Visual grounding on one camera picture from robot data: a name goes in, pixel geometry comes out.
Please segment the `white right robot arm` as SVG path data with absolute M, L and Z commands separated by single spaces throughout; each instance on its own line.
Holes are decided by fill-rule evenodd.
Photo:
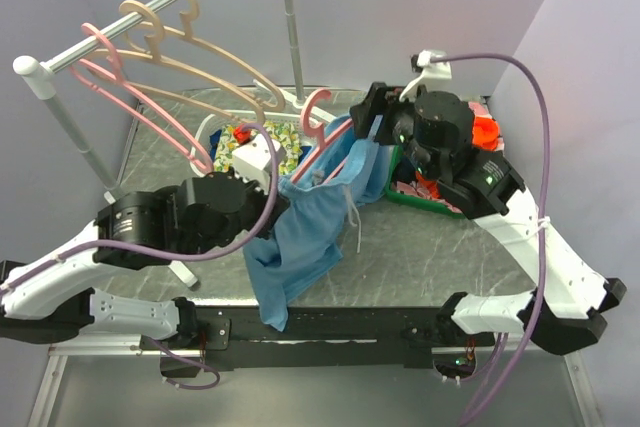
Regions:
M 397 146 L 441 199 L 496 239 L 534 283 L 519 294 L 452 294 L 437 314 L 440 338 L 460 345 L 471 335 L 525 334 L 537 347 L 566 355 L 596 344 L 606 311 L 626 287 L 589 267 L 535 201 L 523 178 L 499 150 L 472 142 L 475 120 L 456 95 L 419 88 L 415 100 L 398 87 L 375 82 L 349 110 L 357 137 L 371 134 Z

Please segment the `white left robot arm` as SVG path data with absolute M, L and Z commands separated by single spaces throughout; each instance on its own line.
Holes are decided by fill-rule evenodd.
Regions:
M 188 348 L 204 327 L 193 302 L 117 297 L 96 282 L 177 260 L 226 256 L 245 245 L 241 233 L 268 238 L 288 206 L 277 187 L 264 189 L 234 171 L 130 192 L 40 260 L 2 268 L 1 335 L 53 344 L 86 332 L 114 332 Z

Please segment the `light blue shorts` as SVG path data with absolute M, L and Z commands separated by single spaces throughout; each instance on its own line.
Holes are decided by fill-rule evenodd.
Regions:
M 337 244 L 344 224 L 361 227 L 358 208 L 382 197 L 393 148 L 358 139 L 352 130 L 311 163 L 297 181 L 279 178 L 289 208 L 270 238 L 243 248 L 261 321 L 282 332 L 288 303 L 304 293 L 343 258 Z

